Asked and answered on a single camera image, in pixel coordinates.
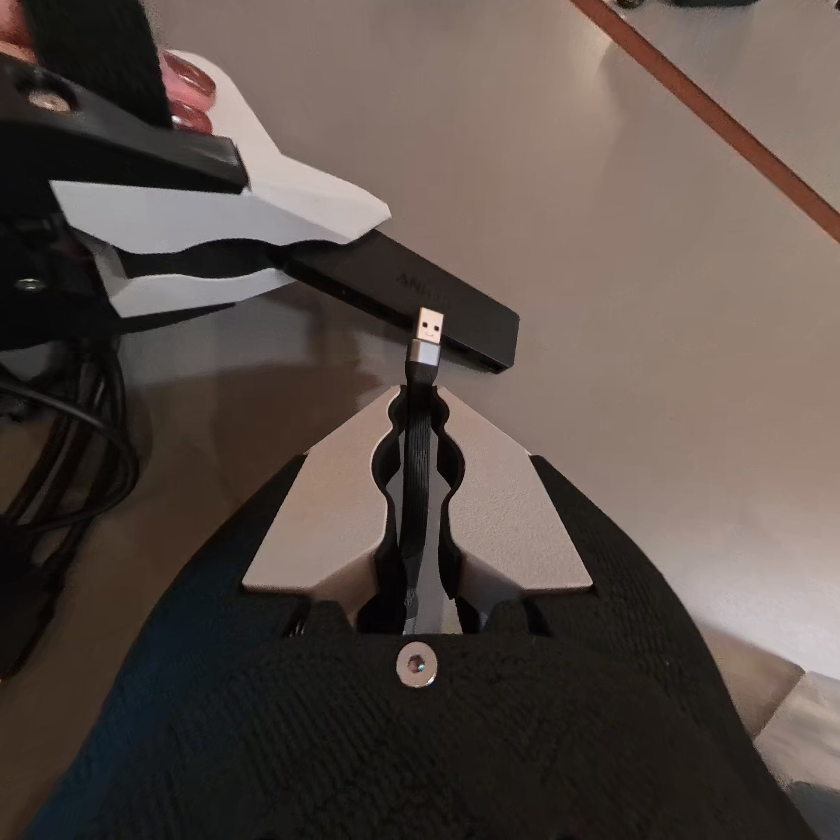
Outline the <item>black cable silver plug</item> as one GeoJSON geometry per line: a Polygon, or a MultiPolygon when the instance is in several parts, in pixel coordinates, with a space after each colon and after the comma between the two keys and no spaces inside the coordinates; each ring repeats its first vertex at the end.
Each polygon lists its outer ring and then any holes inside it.
{"type": "Polygon", "coordinates": [[[440,361],[444,315],[420,308],[405,363],[402,517],[399,551],[406,576],[404,634],[415,631],[417,584],[427,536],[432,437],[432,397],[440,361]]]}

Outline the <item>person's left hand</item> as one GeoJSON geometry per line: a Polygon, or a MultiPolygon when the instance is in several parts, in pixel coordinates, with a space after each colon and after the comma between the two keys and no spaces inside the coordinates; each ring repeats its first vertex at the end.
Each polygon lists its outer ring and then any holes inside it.
{"type": "Polygon", "coordinates": [[[214,129],[209,111],[217,96],[214,80],[205,71],[170,50],[160,49],[159,60],[173,127],[182,131],[212,134],[214,129]]]}

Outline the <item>black usb hub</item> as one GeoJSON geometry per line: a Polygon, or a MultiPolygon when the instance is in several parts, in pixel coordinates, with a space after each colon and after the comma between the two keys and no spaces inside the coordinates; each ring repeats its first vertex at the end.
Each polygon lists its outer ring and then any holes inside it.
{"type": "Polygon", "coordinates": [[[267,246],[277,268],[413,335],[421,308],[443,316],[441,344],[485,370],[515,363],[519,315],[483,291],[374,230],[348,244],[267,246]]]}

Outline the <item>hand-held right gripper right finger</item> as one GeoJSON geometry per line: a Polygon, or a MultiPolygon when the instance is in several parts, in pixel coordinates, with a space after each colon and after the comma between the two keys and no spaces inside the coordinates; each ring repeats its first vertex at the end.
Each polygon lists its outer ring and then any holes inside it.
{"type": "Polygon", "coordinates": [[[592,577],[531,454],[444,387],[432,401],[440,508],[437,566],[460,629],[499,604],[587,592],[592,577]]]}

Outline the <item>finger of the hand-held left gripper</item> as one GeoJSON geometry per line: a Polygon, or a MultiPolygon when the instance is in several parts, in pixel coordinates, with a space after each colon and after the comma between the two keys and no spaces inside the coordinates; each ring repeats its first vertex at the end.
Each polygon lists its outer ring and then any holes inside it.
{"type": "Polygon", "coordinates": [[[91,254],[124,319],[235,304],[293,283],[262,243],[207,243],[149,255],[93,243],[91,254]]]}
{"type": "Polygon", "coordinates": [[[51,181],[70,226],[133,254],[162,255],[231,239],[347,245],[391,217],[389,207],[361,187],[281,153],[235,83],[213,62],[185,51],[175,54],[214,80],[213,137],[233,141],[247,185],[233,194],[51,181]]]}

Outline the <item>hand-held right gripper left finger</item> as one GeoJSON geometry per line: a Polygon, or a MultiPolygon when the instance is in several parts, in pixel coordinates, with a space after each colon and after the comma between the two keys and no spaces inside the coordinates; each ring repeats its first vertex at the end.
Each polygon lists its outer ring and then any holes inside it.
{"type": "Polygon", "coordinates": [[[403,388],[312,446],[242,580],[248,592],[336,602],[355,620],[396,552],[388,486],[401,468],[403,388]]]}

